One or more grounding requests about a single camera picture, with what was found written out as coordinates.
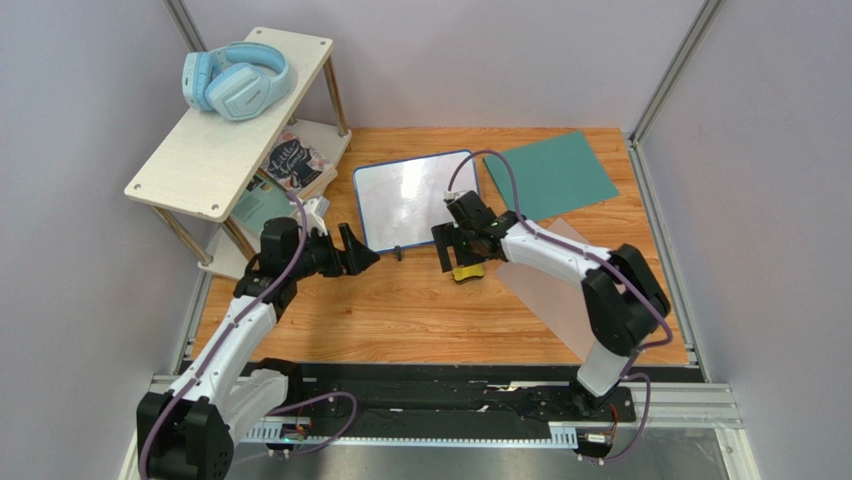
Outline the yellow bone-shaped eraser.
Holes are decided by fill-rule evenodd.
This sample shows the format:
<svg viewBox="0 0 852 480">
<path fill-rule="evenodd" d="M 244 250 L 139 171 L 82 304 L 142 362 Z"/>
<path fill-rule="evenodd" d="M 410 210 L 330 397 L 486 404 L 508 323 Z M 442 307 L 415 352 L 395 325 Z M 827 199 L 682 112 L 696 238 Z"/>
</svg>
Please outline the yellow bone-shaped eraser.
<svg viewBox="0 0 852 480">
<path fill-rule="evenodd" d="M 485 276 L 485 269 L 482 264 L 469 266 L 458 266 L 452 270 L 452 278 L 455 283 L 463 284 L 465 282 L 482 279 Z"/>
</svg>

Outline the blue framed whiteboard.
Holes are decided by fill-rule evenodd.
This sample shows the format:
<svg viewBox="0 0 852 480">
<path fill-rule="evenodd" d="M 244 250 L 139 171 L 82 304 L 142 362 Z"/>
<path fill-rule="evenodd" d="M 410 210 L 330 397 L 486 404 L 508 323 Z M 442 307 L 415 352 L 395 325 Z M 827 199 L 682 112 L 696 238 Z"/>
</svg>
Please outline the blue framed whiteboard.
<svg viewBox="0 0 852 480">
<path fill-rule="evenodd" d="M 457 150 L 354 169 L 352 180 L 365 245 L 377 253 L 432 244 L 431 228 L 453 220 L 447 186 L 479 192 L 470 152 Z"/>
</svg>

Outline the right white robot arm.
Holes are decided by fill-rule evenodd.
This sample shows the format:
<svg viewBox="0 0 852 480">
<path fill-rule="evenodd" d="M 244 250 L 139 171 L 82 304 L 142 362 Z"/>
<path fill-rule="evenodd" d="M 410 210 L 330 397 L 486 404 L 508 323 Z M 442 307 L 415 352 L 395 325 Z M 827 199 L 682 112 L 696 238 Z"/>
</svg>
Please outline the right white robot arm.
<svg viewBox="0 0 852 480">
<path fill-rule="evenodd" d="M 581 293 L 595 341 L 575 389 L 589 401 L 606 399 L 671 311 L 641 251 L 570 240 L 514 211 L 496 215 L 472 190 L 448 192 L 444 202 L 452 219 L 432 229 L 443 271 L 500 260 L 531 267 Z"/>
</svg>

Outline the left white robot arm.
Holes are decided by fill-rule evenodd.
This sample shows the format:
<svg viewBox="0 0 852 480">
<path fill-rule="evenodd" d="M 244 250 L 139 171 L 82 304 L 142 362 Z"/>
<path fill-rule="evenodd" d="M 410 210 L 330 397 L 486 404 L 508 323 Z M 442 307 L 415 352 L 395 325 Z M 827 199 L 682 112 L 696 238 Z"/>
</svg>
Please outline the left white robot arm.
<svg viewBox="0 0 852 480">
<path fill-rule="evenodd" d="M 187 370 L 163 393 L 148 392 L 136 411 L 138 469 L 143 479 L 223 479 L 235 446 L 262 417 L 283 406 L 301 369 L 269 359 L 239 384 L 259 343 L 312 275 L 355 276 L 380 259 L 348 224 L 336 248 L 322 223 L 267 221 L 260 251 L 238 281 L 225 318 Z"/>
</svg>

